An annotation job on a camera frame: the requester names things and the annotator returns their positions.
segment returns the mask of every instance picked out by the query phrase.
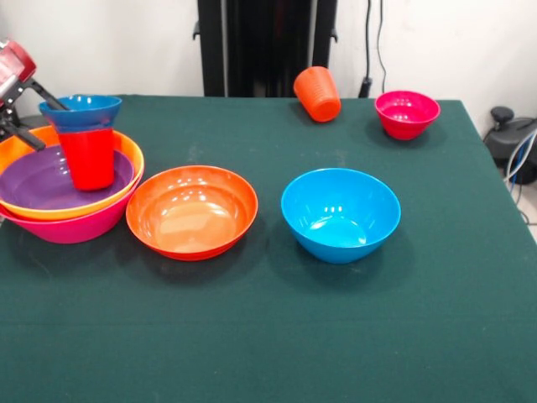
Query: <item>yellow-orange bowl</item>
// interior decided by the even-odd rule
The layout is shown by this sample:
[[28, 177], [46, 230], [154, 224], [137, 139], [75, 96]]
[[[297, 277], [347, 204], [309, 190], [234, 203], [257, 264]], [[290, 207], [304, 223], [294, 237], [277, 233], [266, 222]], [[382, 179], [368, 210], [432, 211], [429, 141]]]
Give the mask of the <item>yellow-orange bowl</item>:
[[[58, 134], [52, 126], [45, 126], [43, 128], [35, 128], [30, 130], [35, 137], [44, 141], [47, 147], [60, 144]], [[12, 214], [30, 220], [36, 221], [58, 221], [68, 220], [71, 218], [82, 217], [93, 212], [110, 206], [114, 202], [121, 199], [127, 192], [133, 187], [134, 183], [143, 174], [145, 162], [143, 160], [142, 150], [138, 145], [123, 133], [119, 133], [114, 130], [114, 149], [122, 152], [131, 161], [134, 168], [133, 179], [120, 191], [113, 195], [96, 201], [85, 206], [66, 208], [61, 210], [37, 210], [33, 208], [25, 208], [16, 206], [5, 202], [0, 199], [0, 204], [8, 209]], [[12, 137], [0, 143], [0, 175], [8, 168], [13, 162], [26, 154], [32, 153], [34, 150], [27, 144], [23, 143], [20, 139]]]

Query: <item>blue bowl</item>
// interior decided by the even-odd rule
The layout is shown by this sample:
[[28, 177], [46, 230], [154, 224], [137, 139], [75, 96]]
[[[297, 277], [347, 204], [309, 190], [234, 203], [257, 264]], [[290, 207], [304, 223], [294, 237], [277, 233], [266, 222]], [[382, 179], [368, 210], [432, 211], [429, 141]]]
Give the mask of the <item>blue bowl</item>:
[[39, 110], [56, 128], [62, 129], [112, 126], [122, 103], [121, 98], [106, 95], [73, 95], [59, 99], [69, 111], [51, 109], [46, 102], [39, 104]]
[[345, 264], [370, 254], [399, 225], [401, 206], [377, 178], [343, 168], [294, 179], [281, 201], [297, 241], [316, 258]]

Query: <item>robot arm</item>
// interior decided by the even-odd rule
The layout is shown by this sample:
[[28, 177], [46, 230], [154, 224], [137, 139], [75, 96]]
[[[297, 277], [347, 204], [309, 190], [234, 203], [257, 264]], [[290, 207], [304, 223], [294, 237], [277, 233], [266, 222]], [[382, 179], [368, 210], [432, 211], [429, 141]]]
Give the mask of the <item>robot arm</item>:
[[32, 78], [35, 70], [34, 61], [19, 44], [12, 40], [0, 40], [0, 134], [18, 136], [39, 151], [45, 144], [27, 130], [17, 128], [13, 124], [13, 104], [27, 88], [32, 88], [51, 108], [67, 108]]

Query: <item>red cup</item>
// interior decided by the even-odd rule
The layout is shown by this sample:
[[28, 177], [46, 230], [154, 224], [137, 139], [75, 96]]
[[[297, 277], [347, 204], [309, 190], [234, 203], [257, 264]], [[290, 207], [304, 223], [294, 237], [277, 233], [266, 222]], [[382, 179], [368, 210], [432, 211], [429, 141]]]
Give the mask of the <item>red cup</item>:
[[58, 137], [76, 189], [96, 191], [109, 187], [114, 182], [112, 128], [58, 133]]
[[332, 74], [325, 67], [316, 65], [302, 71], [295, 79], [295, 95], [316, 122], [334, 119], [341, 111]]

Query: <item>orange bowl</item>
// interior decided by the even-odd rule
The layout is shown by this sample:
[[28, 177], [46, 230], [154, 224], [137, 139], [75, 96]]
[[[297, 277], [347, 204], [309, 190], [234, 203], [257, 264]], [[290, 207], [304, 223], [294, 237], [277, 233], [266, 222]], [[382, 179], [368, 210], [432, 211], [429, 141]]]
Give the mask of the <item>orange bowl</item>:
[[[35, 128], [30, 132], [39, 139], [43, 140], [47, 147], [51, 145], [58, 145], [60, 140], [58, 134], [52, 126], [45, 126], [43, 128]], [[112, 205], [117, 202], [133, 187], [134, 183], [140, 179], [143, 174], [144, 161], [142, 150], [138, 145], [132, 141], [125, 134], [114, 131], [114, 149], [121, 151], [131, 161], [134, 168], [134, 177], [132, 180], [123, 187], [120, 191], [113, 195], [96, 201], [85, 206], [66, 208], [60, 210], [38, 210], [33, 208], [25, 208], [16, 206], [11, 203], [0, 199], [0, 205], [4, 206], [15, 216], [38, 221], [60, 221], [67, 220], [76, 217], [82, 217], [93, 212], [98, 212], [101, 209]], [[25, 156], [26, 154], [34, 152], [28, 145], [23, 143], [16, 137], [12, 137], [0, 143], [0, 175], [10, 166], [14, 161]]]
[[258, 197], [241, 176], [214, 166], [181, 166], [145, 181], [127, 205], [127, 224], [151, 249], [177, 260], [222, 254], [250, 228]]

